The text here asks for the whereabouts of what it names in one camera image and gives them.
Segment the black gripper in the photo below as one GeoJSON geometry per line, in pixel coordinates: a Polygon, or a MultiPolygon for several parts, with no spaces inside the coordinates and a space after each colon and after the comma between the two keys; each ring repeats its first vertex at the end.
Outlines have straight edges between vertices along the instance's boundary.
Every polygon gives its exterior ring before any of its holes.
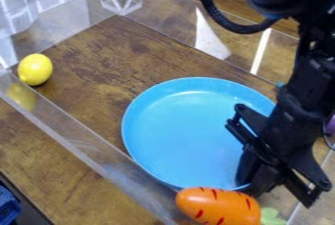
{"type": "Polygon", "coordinates": [[[236,183],[254,197],[286,186],[305,206],[333,188],[313,146],[335,113],[335,26],[302,29],[294,74],[278,92],[271,115],[235,106],[227,129],[244,145],[236,183]]]}

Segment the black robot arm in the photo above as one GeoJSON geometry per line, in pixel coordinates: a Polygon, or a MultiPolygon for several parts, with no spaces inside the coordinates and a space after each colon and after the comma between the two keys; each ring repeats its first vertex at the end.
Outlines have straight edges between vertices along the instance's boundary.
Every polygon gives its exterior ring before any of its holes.
{"type": "Polygon", "coordinates": [[[313,155],[335,113],[335,0],[250,0],[267,16],[294,18],[300,43],[294,73],[271,115],[243,104],[227,128],[244,145],[236,182],[259,196],[283,185],[305,206],[333,188],[313,155]]]}

